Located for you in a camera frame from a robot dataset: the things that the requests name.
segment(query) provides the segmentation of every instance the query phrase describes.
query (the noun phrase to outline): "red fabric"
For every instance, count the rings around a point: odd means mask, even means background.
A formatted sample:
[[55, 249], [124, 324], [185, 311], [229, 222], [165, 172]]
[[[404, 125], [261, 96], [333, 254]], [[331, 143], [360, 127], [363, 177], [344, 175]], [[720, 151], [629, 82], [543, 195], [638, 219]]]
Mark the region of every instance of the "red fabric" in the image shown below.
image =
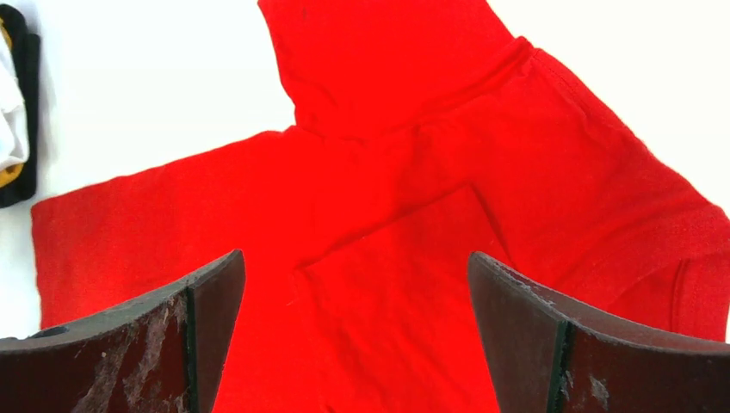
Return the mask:
[[482, 0], [260, 5], [297, 126], [37, 205], [44, 327], [241, 248], [216, 411], [495, 411], [474, 387], [478, 249], [723, 338], [725, 214]]

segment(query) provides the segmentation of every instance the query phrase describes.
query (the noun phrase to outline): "white background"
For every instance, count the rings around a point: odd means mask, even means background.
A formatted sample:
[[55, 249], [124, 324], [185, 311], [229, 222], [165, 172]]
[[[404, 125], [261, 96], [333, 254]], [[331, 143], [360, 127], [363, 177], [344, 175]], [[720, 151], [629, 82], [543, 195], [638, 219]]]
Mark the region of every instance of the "white background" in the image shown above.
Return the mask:
[[[253, 0], [7, 3], [43, 38], [33, 201], [294, 121]], [[490, 4], [730, 211], [727, 2]], [[40, 322], [29, 204], [0, 210], [0, 337], [32, 334]]]

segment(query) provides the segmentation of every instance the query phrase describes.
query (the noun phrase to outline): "yellow fabric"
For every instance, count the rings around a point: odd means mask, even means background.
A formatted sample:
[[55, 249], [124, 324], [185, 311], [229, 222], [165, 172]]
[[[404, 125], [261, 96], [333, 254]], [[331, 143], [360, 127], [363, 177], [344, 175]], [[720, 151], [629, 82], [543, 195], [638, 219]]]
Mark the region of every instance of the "yellow fabric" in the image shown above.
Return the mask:
[[13, 182], [22, 171], [23, 163], [0, 170], [0, 188]]
[[[8, 31], [5, 30], [5, 22], [3, 21], [2, 17], [0, 17], [0, 32], [3, 32], [3, 37], [5, 39], [5, 43], [7, 43], [8, 48], [10, 50], [12, 50], [13, 49], [13, 40], [10, 38]], [[22, 167], [23, 167], [23, 164], [21, 163], [19, 165], [9, 166], [8, 168], [5, 168], [4, 170], [0, 170], [0, 188], [13, 182], [21, 174]]]
[[13, 40], [10, 38], [10, 34], [8, 34], [8, 31], [5, 30], [5, 21], [2, 17], [0, 17], [0, 31], [3, 32], [3, 37], [5, 39], [5, 43], [8, 44], [8, 48], [10, 50], [13, 50]]

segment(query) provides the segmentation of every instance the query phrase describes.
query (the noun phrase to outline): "scratched surface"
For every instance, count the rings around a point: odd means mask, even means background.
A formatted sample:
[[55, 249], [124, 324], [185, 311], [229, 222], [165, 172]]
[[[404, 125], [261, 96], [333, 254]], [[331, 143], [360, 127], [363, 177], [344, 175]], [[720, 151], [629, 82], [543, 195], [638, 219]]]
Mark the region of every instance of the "scratched surface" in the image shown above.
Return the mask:
[[[243, 294], [243, 272], [243, 258], [233, 252], [94, 316], [26, 340], [0, 340], [0, 411], [198, 413], [201, 404], [209, 411]], [[205, 306], [194, 309], [191, 300], [197, 299], [219, 303], [210, 307], [213, 318], [202, 311]], [[220, 317], [228, 322], [216, 324], [219, 329], [208, 322]], [[198, 337], [196, 325], [215, 333], [197, 356], [216, 356], [203, 360], [214, 388], [208, 386], [202, 398], [195, 347], [205, 337]]]
[[730, 411], [723, 342], [615, 317], [483, 254], [469, 283], [502, 413]]

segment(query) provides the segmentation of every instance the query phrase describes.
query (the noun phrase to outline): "red shirt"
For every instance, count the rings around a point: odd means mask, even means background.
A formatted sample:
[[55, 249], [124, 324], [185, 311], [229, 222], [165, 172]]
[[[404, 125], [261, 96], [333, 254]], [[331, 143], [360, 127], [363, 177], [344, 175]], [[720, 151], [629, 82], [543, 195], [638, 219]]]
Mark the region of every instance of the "red shirt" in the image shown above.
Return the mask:
[[44, 327], [240, 248], [216, 411], [497, 411], [467, 288], [481, 250], [724, 337], [725, 214], [483, 0], [260, 6], [296, 126], [41, 202]]

